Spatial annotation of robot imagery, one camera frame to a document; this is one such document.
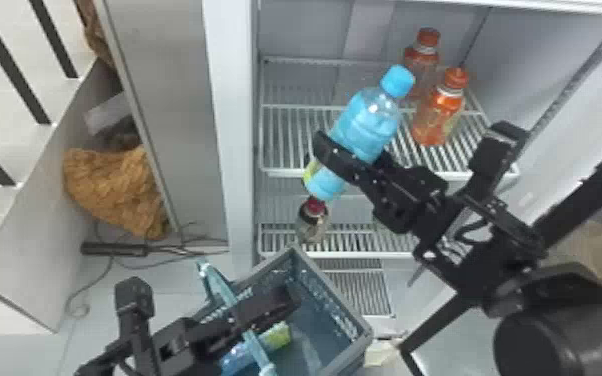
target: red bottle cap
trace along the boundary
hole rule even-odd
[[[443,75],[443,84],[451,89],[463,89],[469,82],[469,75],[461,68],[448,68]]]
[[[324,201],[318,200],[313,196],[308,197],[306,200],[306,209],[312,215],[320,215],[324,213],[325,205]]]
[[[418,31],[418,43],[426,47],[436,47],[441,33],[432,27],[424,27]]]

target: staircase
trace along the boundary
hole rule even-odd
[[[0,0],[0,41],[11,55],[0,48],[0,334],[55,330],[89,225],[63,193],[62,155],[116,88],[71,1]]]

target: blue bottle cap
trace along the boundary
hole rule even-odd
[[[403,98],[414,83],[413,74],[401,65],[393,65],[380,79],[380,87],[395,98]]]

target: bottle label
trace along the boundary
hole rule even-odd
[[[303,171],[303,182],[308,184],[310,179],[313,178],[313,175],[315,175],[315,173],[317,173],[317,171],[319,171],[321,168],[322,164],[317,159],[313,158],[313,160],[308,163],[308,166],[306,166],[306,169]]]

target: bottle neck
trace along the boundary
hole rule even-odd
[[[419,42],[413,46],[413,49],[421,55],[434,55],[436,53],[436,47],[425,46]]]
[[[439,84],[436,87],[436,90],[440,94],[442,94],[442,95],[444,95],[446,97],[451,97],[451,98],[458,98],[458,97],[461,97],[464,94],[464,89],[451,88],[451,87],[448,87],[448,86],[446,86],[446,85],[444,85],[442,83]]]

